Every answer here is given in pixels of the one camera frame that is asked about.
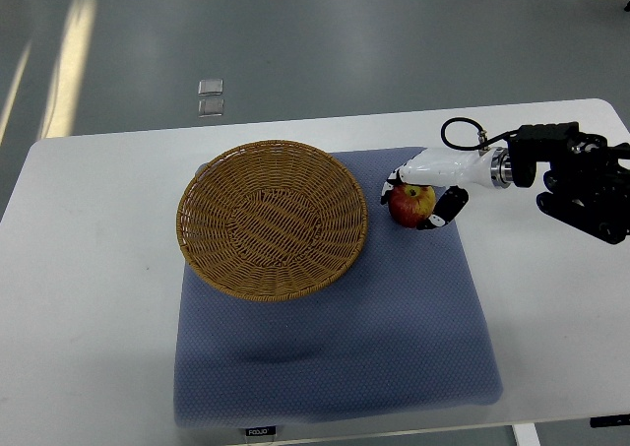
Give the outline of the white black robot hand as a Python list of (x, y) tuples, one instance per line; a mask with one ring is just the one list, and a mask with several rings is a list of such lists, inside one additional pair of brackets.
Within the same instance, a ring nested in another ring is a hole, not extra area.
[(435, 208), (429, 219), (415, 229), (441, 228), (467, 204), (468, 186), (503, 189), (511, 181), (511, 163), (503, 148), (481, 153), (428, 148), (390, 173), (383, 184), (380, 203), (388, 207), (391, 190), (401, 184), (432, 186), (437, 199)]

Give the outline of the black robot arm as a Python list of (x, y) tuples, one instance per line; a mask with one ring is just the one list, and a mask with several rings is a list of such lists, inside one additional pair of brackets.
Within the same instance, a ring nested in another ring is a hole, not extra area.
[(629, 236), (629, 145), (611, 146), (604, 136), (580, 130), (577, 122), (523, 125), (488, 138), (475, 120), (454, 117), (440, 130), (450, 149), (485, 155), (498, 141), (488, 176), (493, 184), (530, 188), (540, 162), (549, 164), (542, 181), (546, 190), (536, 196), (538, 208), (608, 244)]

